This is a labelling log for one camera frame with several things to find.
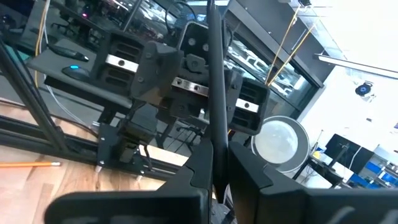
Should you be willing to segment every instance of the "magnifying lamp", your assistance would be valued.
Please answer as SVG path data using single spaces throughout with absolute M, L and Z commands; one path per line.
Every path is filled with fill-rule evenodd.
M 281 173 L 298 169 L 310 154 L 307 132 L 286 116 L 266 118 L 260 133 L 251 138 L 251 149 Z

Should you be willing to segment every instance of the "metal pole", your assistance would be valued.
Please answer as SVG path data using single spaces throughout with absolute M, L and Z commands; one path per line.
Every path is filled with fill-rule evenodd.
M 137 0 L 134 6 L 131 8 L 131 12 L 129 14 L 129 18 L 123 22 L 121 29 L 123 32 L 127 30 L 127 28 L 130 26 L 130 23 L 132 21 L 132 18 L 136 15 L 137 10 L 139 9 L 139 6 L 141 5 L 142 0 Z
M 221 15 L 214 3 L 209 5 L 209 111 L 210 134 L 213 143 L 213 183 L 216 197 L 223 200 L 228 179 L 228 127 L 226 121 L 226 96 L 224 83 L 223 39 Z
M 52 121 L 48 110 L 45 110 L 39 103 L 37 93 L 32 86 L 29 85 L 25 75 L 21 71 L 21 67 L 12 59 L 7 51 L 4 42 L 0 39 L 0 69 L 7 78 L 19 98 L 26 105 L 27 109 L 43 131 L 45 137 L 52 146 L 58 150 L 67 151 L 68 147 L 64 137 L 57 130 L 56 125 Z

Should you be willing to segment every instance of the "office chair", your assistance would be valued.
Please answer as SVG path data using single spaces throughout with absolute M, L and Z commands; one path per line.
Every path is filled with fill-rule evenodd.
M 70 16 L 63 12 L 60 12 L 60 18 L 64 21 L 66 21 L 67 25 L 53 22 L 53 23 L 51 23 L 50 26 L 51 27 L 56 26 L 57 29 L 59 29 L 60 27 L 63 27 L 65 29 L 65 31 L 63 32 L 64 35 L 68 35 L 68 31 L 70 31 L 73 35 L 76 35 L 76 32 L 72 29 L 73 20 L 71 22 L 69 21 Z

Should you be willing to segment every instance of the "black camera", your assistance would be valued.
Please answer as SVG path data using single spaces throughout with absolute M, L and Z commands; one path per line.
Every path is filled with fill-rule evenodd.
M 372 91 L 372 87 L 373 87 L 373 83 L 371 83 L 369 81 L 365 81 L 362 85 L 358 86 L 355 89 L 355 93 L 358 96 L 366 96 L 367 94 L 369 94 Z

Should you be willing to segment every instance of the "white cable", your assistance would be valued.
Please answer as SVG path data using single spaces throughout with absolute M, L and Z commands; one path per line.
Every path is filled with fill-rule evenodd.
M 45 2 L 45 14 L 44 14 L 44 21 L 43 21 L 43 30 L 40 30 L 39 33 L 42 33 L 42 36 L 39 37 L 40 38 L 40 42 L 39 42 L 39 53 L 42 53 L 42 39 L 43 39 L 43 35 L 44 35 L 44 39 L 45 39 L 45 43 L 49 44 L 49 38 L 47 36 L 47 29 L 46 29 L 46 22 L 47 22 L 47 13 L 49 12 L 49 7 L 50 7 L 50 1 L 51 0 L 46 0 Z M 80 118 L 78 118 L 76 115 L 74 115 L 72 112 L 70 112 L 65 106 L 63 106 L 61 104 L 61 102 L 58 101 L 57 97 L 55 97 L 54 92 L 52 90 L 52 88 L 48 85 L 46 85 L 47 89 L 49 90 L 49 93 L 51 94 L 52 98 L 55 100 L 55 102 L 58 104 L 58 106 L 67 114 L 69 115 L 71 118 L 73 118 L 75 121 L 77 121 L 78 123 L 87 126 L 84 121 L 82 121 Z
M 355 152 L 355 154 L 354 154 L 354 156 L 353 156 L 353 159 L 351 160 L 351 162 L 350 162 L 350 164 L 349 164 L 349 167 L 348 167 L 349 170 L 351 170 L 351 166 L 353 166 L 354 159 L 355 159 L 356 155 L 358 155 L 358 153 L 359 153 L 359 151 L 360 151 L 361 149 L 362 149 L 362 146 Z

